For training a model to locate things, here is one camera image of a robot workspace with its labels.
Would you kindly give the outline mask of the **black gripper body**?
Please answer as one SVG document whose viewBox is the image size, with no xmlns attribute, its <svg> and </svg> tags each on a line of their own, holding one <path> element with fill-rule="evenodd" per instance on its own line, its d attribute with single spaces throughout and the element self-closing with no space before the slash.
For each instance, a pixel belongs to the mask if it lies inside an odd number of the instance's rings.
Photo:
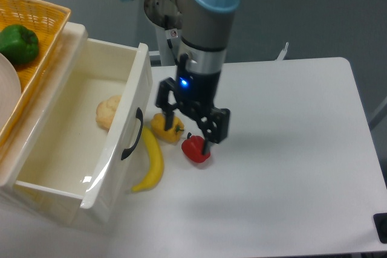
<svg viewBox="0 0 387 258">
<path fill-rule="evenodd" d="M 197 123 L 204 139 L 219 144 L 228 136 L 230 120 L 229 109 L 214 106 L 220 73 L 193 73 L 189 71 L 189 61 L 187 53 L 180 56 L 176 77 L 160 82 L 155 105 L 163 115 L 178 109 Z"/>
</svg>

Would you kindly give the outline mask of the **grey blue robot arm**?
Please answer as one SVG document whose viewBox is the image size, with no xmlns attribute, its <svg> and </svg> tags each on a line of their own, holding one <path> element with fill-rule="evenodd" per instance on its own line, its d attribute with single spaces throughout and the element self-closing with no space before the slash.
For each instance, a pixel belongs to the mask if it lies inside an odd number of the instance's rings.
<svg viewBox="0 0 387 258">
<path fill-rule="evenodd" d="M 158 87 L 156 106 L 172 126 L 174 112 L 195 121 L 204 136 L 202 153 L 227 138 L 230 111 L 213 101 L 240 0 L 168 0 L 181 14 L 176 76 Z"/>
</svg>

